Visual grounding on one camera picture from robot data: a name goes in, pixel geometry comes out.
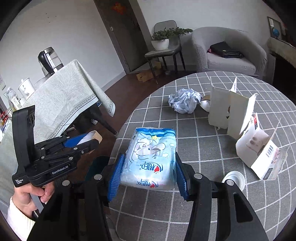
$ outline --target round table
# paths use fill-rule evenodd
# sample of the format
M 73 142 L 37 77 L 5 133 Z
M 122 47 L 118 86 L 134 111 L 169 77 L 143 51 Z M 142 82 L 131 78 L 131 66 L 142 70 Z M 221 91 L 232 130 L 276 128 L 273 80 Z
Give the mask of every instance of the round table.
M 168 106 L 168 95 L 179 89 L 192 88 L 202 96 L 211 91 L 210 77 L 216 87 L 230 89 L 237 76 L 237 93 L 250 97 L 258 93 L 254 112 L 260 127 L 272 134 L 280 126 L 273 142 L 288 146 L 288 158 L 275 181 L 261 181 L 248 168 L 235 150 L 235 140 L 227 130 L 208 123 L 208 113 L 197 105 L 192 114 L 179 114 Z M 225 174 L 236 170 L 246 179 L 244 195 L 256 211 L 269 240 L 273 240 L 287 223 L 296 207 L 296 107 L 273 86 L 243 74 L 204 72 L 185 76 L 159 88 L 133 111 L 120 130 L 111 159 L 125 153 L 136 127 L 172 128 L 177 134 L 177 152 L 184 163 L 192 165 L 210 180 L 222 181 Z M 110 203 L 111 217 L 118 236 L 126 241 L 184 240 L 193 202 L 180 196 L 176 185 L 171 191 L 152 191 L 119 186 Z M 209 240 L 215 240 L 217 201 L 212 199 Z

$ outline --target human hand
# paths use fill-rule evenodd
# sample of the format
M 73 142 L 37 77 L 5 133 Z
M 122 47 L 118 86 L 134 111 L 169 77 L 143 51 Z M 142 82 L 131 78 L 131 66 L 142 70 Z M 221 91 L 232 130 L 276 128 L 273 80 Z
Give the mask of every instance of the human hand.
M 45 185 L 45 189 L 34 187 L 31 183 L 24 186 L 15 187 L 15 192 L 12 196 L 14 205 L 28 218 L 32 217 L 32 212 L 37 210 L 30 193 L 40 197 L 41 202 L 47 202 L 54 193 L 54 182 Z

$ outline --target bag on armchair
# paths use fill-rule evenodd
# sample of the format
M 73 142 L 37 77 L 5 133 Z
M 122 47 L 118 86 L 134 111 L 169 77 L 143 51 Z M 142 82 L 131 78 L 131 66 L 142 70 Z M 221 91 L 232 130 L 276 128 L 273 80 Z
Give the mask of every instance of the bag on armchair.
M 210 46 L 211 53 L 217 54 L 223 58 L 243 58 L 243 54 L 230 48 L 229 45 L 223 41 Z

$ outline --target opened white carton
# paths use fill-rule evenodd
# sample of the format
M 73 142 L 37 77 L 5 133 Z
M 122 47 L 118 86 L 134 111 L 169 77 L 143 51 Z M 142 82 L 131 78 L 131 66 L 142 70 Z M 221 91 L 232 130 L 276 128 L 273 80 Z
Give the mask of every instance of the opened white carton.
M 227 134 L 239 139 L 246 129 L 254 110 L 257 93 L 250 98 L 237 94 L 237 78 L 230 90 L 212 84 L 209 124 L 227 129 Z
M 289 146 L 279 149 L 272 141 L 278 125 L 279 123 L 270 137 L 260 129 L 258 116 L 255 113 L 235 145 L 238 157 L 261 180 L 275 180 L 288 156 Z

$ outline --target metal bolt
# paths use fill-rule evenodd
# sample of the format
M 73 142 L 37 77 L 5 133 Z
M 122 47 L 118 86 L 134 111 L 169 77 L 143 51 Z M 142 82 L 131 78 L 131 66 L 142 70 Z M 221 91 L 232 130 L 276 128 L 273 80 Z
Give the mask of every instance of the metal bolt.
M 195 173 L 195 174 L 194 174 L 194 177 L 195 177 L 196 179 L 201 179 L 201 178 L 202 178 L 202 175 L 201 175 L 200 173 Z
M 227 183 L 228 185 L 230 185 L 230 186 L 233 186 L 233 185 L 234 185 L 234 181 L 233 181 L 233 180 L 230 180 L 230 179 L 228 179 L 228 180 L 226 181 L 226 183 Z
M 95 180 L 101 180 L 102 178 L 103 178 L 103 176 L 101 174 L 94 175 Z
M 65 181 L 62 182 L 62 185 L 65 186 L 65 187 L 68 186 L 69 184 L 70 184 L 69 180 L 65 180 Z

